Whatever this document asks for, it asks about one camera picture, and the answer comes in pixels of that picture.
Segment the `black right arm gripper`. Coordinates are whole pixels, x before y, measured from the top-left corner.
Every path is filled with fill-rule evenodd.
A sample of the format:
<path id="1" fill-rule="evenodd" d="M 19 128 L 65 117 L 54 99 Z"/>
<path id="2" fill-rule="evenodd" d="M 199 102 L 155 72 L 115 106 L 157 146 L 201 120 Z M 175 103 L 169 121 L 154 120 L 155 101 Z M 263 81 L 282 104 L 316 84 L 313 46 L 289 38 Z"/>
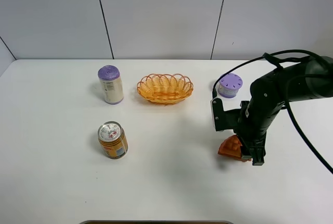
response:
<path id="1" fill-rule="evenodd" d="M 235 133 L 244 141 L 241 160 L 252 160 L 253 166 L 264 164 L 266 133 L 281 110 L 281 102 L 241 101 Z"/>

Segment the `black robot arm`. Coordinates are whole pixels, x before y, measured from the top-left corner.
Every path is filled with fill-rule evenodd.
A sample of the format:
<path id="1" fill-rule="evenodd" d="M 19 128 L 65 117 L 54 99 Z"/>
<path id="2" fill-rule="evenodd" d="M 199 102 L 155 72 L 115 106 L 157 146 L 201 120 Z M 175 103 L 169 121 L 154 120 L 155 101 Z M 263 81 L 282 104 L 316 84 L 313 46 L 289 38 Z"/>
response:
<path id="1" fill-rule="evenodd" d="M 266 132 L 282 110 L 289 117 L 310 150 L 324 164 L 327 162 L 298 126 L 290 103 L 332 97 L 332 58 L 308 56 L 306 60 L 275 70 L 250 85 L 250 101 L 241 102 L 234 133 L 242 143 L 241 157 L 252 159 L 254 166 L 264 164 Z"/>

